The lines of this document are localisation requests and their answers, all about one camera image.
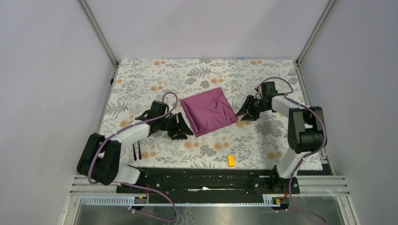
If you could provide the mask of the purple satin napkin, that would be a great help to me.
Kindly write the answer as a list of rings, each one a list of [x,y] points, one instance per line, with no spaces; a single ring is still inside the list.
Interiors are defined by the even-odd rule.
[[[183,98],[180,102],[196,137],[237,122],[237,116],[220,87]]]

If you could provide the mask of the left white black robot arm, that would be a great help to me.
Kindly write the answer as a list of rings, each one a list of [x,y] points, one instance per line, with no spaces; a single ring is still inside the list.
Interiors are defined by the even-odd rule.
[[[182,113],[174,114],[166,103],[153,101],[149,110],[114,134],[91,134],[77,163],[77,172],[90,183],[127,183],[133,192],[143,191],[146,181],[140,177],[141,171],[121,165],[121,151],[158,131],[165,131],[171,140],[185,140],[193,135]]]

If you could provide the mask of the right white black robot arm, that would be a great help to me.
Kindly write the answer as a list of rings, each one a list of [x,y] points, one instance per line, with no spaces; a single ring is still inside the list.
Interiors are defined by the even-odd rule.
[[[321,107],[309,107],[276,90],[271,79],[256,88],[256,95],[246,97],[237,116],[244,121],[256,121],[265,111],[281,113],[288,119],[287,140],[289,150],[270,172],[269,177],[253,179],[257,194],[300,193],[297,172],[304,160],[318,153],[327,143],[327,133]]]

